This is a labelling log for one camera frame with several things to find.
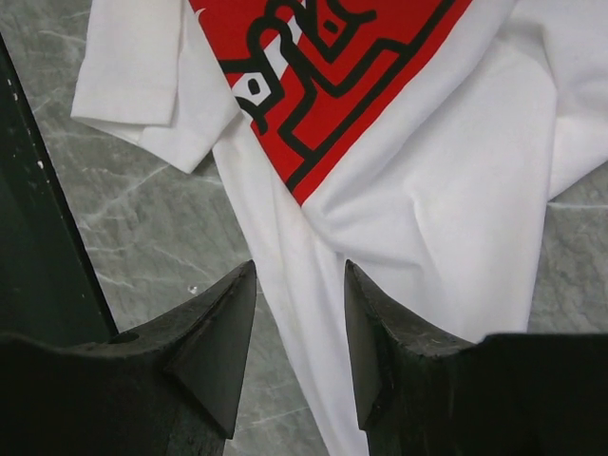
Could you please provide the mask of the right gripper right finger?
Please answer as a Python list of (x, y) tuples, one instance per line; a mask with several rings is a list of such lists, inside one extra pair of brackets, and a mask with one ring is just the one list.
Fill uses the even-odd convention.
[(498, 333), (469, 343), (345, 266), (358, 426), (373, 455), (603, 455), (607, 337)]

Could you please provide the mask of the white t-shirt red print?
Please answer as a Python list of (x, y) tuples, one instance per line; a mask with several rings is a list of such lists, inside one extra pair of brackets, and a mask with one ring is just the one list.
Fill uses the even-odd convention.
[(347, 261), (471, 342), (525, 330), (548, 201), (607, 160), (603, 1), (95, 1), (71, 115), (212, 155), (332, 455), (364, 455)]

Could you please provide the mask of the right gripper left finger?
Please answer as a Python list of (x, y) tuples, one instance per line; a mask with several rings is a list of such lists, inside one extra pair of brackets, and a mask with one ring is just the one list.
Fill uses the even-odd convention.
[(257, 301), (246, 261), (105, 343), (1, 336), (5, 455), (220, 455), (235, 433)]

